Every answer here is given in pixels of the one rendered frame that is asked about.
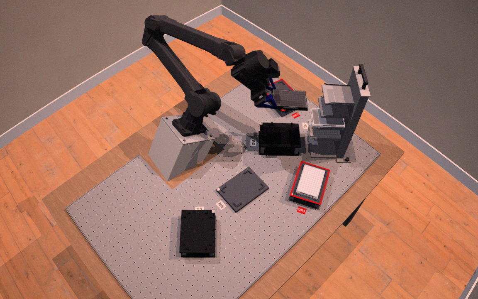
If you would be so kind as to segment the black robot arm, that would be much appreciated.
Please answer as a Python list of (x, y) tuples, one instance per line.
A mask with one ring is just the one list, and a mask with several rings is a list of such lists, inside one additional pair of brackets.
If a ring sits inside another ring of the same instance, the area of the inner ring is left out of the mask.
[(280, 76), (278, 63), (272, 58), (267, 59), (262, 50), (246, 54), (245, 48), (236, 42), (201, 32), (166, 15), (150, 15), (144, 24), (142, 44), (155, 53), (185, 94), (188, 108), (181, 118), (171, 123), (184, 137), (205, 133), (207, 128), (202, 124), (203, 118), (208, 117), (207, 114), (215, 115), (221, 107), (221, 100), (217, 93), (210, 92), (194, 79), (171, 50), (164, 34), (197, 46), (223, 60), (226, 66), (233, 66), (231, 76), (242, 84), (254, 76), (248, 84), (258, 92), (266, 87), (266, 79)]

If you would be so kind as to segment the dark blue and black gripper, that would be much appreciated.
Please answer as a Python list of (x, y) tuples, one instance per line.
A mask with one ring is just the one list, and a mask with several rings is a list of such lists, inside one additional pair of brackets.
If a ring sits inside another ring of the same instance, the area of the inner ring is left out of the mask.
[[(266, 79), (266, 87), (258, 92), (248, 84), (248, 83), (250, 83), (250, 81), (253, 78), (254, 78), (254, 76), (251, 76), (251, 79), (247, 83), (244, 83), (243, 85), (251, 90), (251, 100), (254, 101), (254, 105), (258, 108), (277, 109), (278, 107), (277, 107), (277, 105), (276, 105), (276, 103), (273, 99), (273, 96), (271, 94), (266, 96), (266, 97), (259, 98), (259, 96), (261, 96), (261, 95), (264, 96), (264, 95), (267, 94), (266, 89), (270, 90), (270, 91), (272, 91), (273, 89), (276, 89), (276, 87), (274, 85), (274, 82), (273, 82), (273, 79), (272, 78)], [(271, 82), (272, 88), (269, 87), (270, 82)], [(271, 102), (273, 104), (273, 106), (264, 104), (265, 102)]]

